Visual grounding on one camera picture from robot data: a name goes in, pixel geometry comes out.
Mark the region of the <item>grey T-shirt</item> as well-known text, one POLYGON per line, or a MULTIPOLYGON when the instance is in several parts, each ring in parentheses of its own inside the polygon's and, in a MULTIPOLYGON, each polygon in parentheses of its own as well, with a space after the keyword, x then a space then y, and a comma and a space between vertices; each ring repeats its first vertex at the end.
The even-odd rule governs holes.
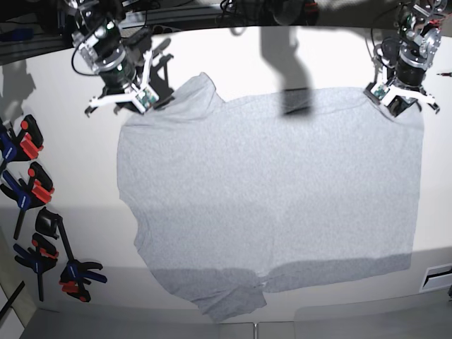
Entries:
POLYGON ((224 321, 267 293, 407 270, 423 136, 417 108, 394 117, 358 88, 226 102, 201 74, 124 123, 117 186, 154 278, 224 321))

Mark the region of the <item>white label black mark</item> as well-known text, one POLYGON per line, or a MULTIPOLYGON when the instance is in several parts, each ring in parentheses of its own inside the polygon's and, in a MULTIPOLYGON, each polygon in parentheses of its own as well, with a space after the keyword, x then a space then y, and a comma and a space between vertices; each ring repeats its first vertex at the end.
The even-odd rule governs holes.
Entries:
POLYGON ((441 290, 451 286, 451 264, 428 268, 420 285, 420 293, 441 290))

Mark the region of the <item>blue red clamp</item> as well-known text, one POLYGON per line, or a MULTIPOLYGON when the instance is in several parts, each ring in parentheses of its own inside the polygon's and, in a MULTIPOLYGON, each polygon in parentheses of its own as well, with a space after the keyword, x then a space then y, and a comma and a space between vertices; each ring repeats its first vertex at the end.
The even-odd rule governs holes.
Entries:
POLYGON ((35 273, 37 276, 38 298, 43 302, 43 275, 56 266, 59 252, 49 240, 38 232, 32 235, 31 244, 34 248, 28 247, 24 249, 19 244, 14 244, 13 250, 16 252, 14 259, 17 263, 30 268, 35 273))
POLYGON ((52 199, 54 184, 42 165, 36 161, 28 168, 27 182, 23 179, 16 180, 6 169, 1 176, 5 181, 5 184, 1 184, 1 191, 16 202, 20 211, 13 233, 13 238, 18 240, 26 212, 47 205, 52 199))
POLYGON ((11 162, 28 162, 38 157, 44 138, 33 115, 26 115, 16 134, 1 124, 1 172, 11 162))

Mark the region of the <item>long bar clamp black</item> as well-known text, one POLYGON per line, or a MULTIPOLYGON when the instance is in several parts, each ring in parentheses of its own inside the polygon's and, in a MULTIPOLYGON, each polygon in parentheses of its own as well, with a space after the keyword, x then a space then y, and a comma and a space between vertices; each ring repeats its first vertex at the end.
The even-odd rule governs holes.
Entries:
POLYGON ((62 241, 67 262, 59 279, 61 290, 81 302, 90 302, 91 296, 86 285, 90 285, 92 281, 107 283, 107 277, 100 273, 103 265, 93 261, 82 262, 73 255, 64 219, 59 214, 42 208, 37 214, 35 230, 43 236, 62 241))

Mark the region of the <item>black strip left edge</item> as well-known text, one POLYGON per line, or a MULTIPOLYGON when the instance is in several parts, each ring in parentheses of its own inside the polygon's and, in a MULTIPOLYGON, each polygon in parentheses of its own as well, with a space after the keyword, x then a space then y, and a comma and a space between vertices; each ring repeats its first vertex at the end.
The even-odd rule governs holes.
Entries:
POLYGON ((18 295, 22 292, 25 287, 25 282, 21 281, 17 288, 14 290, 13 294, 7 299, 5 305, 1 309, 1 318, 5 317, 8 310, 12 307, 13 303, 17 299, 18 295))

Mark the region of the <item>blue red clamp upper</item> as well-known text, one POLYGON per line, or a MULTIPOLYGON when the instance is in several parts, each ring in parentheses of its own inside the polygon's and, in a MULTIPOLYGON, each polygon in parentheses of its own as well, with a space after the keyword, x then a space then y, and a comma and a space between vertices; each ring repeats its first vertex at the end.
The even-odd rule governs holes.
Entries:
POLYGON ((33 115, 26 115, 16 134, 1 124, 1 172, 11 162, 28 162, 38 157, 44 138, 33 115))

